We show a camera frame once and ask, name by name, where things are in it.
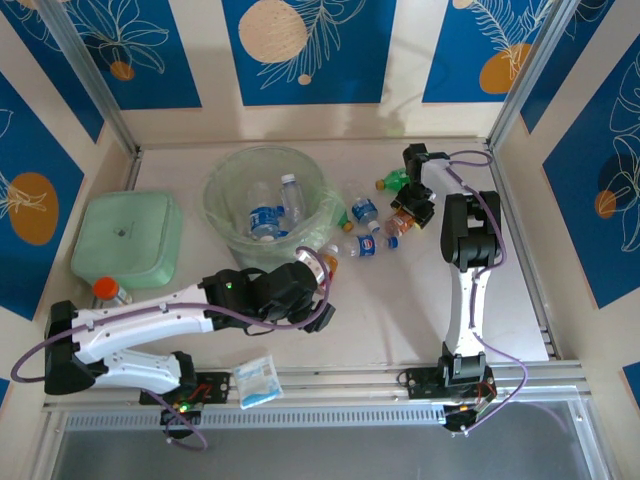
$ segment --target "white packet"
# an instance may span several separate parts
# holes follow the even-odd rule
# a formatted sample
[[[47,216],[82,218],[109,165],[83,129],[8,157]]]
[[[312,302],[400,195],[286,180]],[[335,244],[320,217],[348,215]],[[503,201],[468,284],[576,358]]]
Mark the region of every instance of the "white packet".
[[[234,368],[233,376],[243,410],[273,400],[283,393],[271,355]]]

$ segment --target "orange circle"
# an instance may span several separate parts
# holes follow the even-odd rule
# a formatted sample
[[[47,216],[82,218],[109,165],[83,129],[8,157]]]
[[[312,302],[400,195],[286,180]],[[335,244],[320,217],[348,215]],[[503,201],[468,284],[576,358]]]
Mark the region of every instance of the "orange circle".
[[[480,88],[486,93],[500,94],[511,90],[517,73],[522,68],[531,45],[519,43],[508,50],[496,53],[482,67]]]
[[[58,226],[58,196],[49,179],[39,173],[22,173],[11,182],[8,199],[16,235],[31,245],[47,244]]]
[[[128,63],[121,62],[120,60],[113,62],[111,64],[111,75],[116,77],[118,80],[123,82],[128,82],[129,80],[133,80],[136,72],[134,72],[133,67]]]
[[[616,213],[616,196],[610,190],[603,190],[596,197],[596,213],[604,218],[611,218]]]

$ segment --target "blue bottle label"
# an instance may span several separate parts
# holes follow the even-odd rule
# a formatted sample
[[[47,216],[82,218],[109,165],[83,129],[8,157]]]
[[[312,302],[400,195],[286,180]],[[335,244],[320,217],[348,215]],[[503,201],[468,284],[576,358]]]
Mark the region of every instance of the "blue bottle label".
[[[370,257],[376,253],[376,242],[373,240],[373,235],[359,235],[358,241],[360,242],[360,256]]]
[[[360,222],[360,219],[362,219],[362,217],[364,217],[367,213],[377,212],[378,210],[376,209],[373,202],[367,199],[366,202],[360,205],[355,204],[353,207],[351,207],[351,211],[353,212],[353,216],[356,217],[356,220]]]
[[[278,226],[278,214],[276,213],[276,209],[271,207],[258,207],[252,210],[250,220],[252,232],[262,225]]]

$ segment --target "orange bottle cap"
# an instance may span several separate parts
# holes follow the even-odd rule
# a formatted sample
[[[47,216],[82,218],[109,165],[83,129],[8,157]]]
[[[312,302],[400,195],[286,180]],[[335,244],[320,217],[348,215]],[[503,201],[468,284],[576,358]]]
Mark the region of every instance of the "orange bottle cap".
[[[93,285],[93,294],[100,300],[111,300],[118,294],[118,282],[111,277],[102,277]]]

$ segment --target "white table surface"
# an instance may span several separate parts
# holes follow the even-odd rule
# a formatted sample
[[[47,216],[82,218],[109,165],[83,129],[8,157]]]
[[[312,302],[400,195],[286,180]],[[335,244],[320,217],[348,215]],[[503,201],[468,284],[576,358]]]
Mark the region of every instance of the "white table surface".
[[[403,166],[406,141],[297,142],[287,144],[315,158],[338,184],[359,179],[371,191],[381,218],[391,213],[391,193],[377,192],[374,182]],[[136,190],[171,192],[184,213],[184,232],[173,280],[153,290],[132,292],[136,300],[171,293],[214,275],[237,268],[223,240],[199,216],[203,179],[220,159],[247,144],[224,144],[148,150],[144,153]],[[427,142],[430,151],[481,149],[470,142]],[[470,161],[483,158],[469,156]],[[494,189],[488,169],[457,167],[477,189]],[[440,253],[442,205],[420,231],[401,238],[393,254],[343,259],[332,285],[336,313],[320,333],[274,332],[250,338],[241,330],[183,335],[154,342],[150,353],[182,350],[198,367],[231,367],[262,354],[273,355],[277,366],[363,366],[434,363],[449,325],[451,274]],[[491,345],[523,360],[547,360],[546,349],[525,286],[513,243],[503,217],[506,265],[491,274],[486,293],[484,338]],[[490,362],[504,359],[487,353]]]

